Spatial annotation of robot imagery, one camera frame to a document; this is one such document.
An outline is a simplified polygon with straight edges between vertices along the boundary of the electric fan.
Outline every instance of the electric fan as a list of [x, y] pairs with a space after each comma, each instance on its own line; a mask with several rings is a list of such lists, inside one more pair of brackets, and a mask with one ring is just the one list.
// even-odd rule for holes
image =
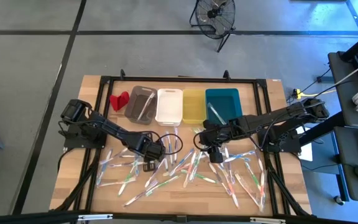
[[[191, 23], [194, 13], [197, 25]], [[235, 14], [234, 0], [197, 0], [189, 23], [192, 27], [199, 27], [202, 33], [209, 38], [222, 39], [217, 50], [219, 52], [230, 33], [235, 29], [233, 27]]]

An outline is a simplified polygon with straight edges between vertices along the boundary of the plastic bin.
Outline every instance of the plastic bin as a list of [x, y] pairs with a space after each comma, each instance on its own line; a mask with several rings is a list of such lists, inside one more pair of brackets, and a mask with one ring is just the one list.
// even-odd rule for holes
[[[146, 104], [149, 96], [154, 93], [153, 98], [151, 98], [149, 105], [146, 106], [143, 115], [139, 118], [144, 105]], [[125, 109], [125, 117], [130, 121], [138, 124], [150, 124], [155, 116], [155, 110], [157, 107], [157, 91], [153, 88], [144, 87], [144, 86], [135, 86], [132, 89], [131, 97], [127, 108]]]
[[183, 92], [159, 89], [155, 120], [161, 126], [179, 126], [183, 116]]
[[214, 124], [221, 124], [221, 122], [212, 110], [208, 108], [208, 103], [212, 104], [216, 112], [226, 123], [230, 119], [242, 116], [238, 89], [207, 89], [205, 91], [205, 101], [207, 118]]
[[183, 90], [183, 122], [201, 124], [205, 120], [205, 90]]

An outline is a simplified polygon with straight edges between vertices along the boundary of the teal bin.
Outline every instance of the teal bin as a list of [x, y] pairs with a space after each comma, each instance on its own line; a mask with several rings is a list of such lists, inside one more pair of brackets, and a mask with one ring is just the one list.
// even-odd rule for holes
[[208, 107], [211, 103], [218, 115], [227, 123], [228, 120], [242, 116], [239, 90], [207, 89], [205, 91], [205, 107], [207, 119], [214, 124], [222, 124], [214, 112]]

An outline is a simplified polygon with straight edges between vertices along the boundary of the yellow bin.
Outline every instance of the yellow bin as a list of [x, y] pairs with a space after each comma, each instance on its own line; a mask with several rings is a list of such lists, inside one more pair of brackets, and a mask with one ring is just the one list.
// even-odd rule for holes
[[201, 124], [206, 120], [205, 90], [183, 90], [183, 122]]

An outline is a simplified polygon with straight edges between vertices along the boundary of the chair wheel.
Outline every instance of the chair wheel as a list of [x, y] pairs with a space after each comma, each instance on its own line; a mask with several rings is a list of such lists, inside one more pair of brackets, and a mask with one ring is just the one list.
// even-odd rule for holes
[[338, 205], [344, 205], [345, 202], [342, 201], [340, 196], [335, 196], [334, 197], [334, 201], [338, 204]]

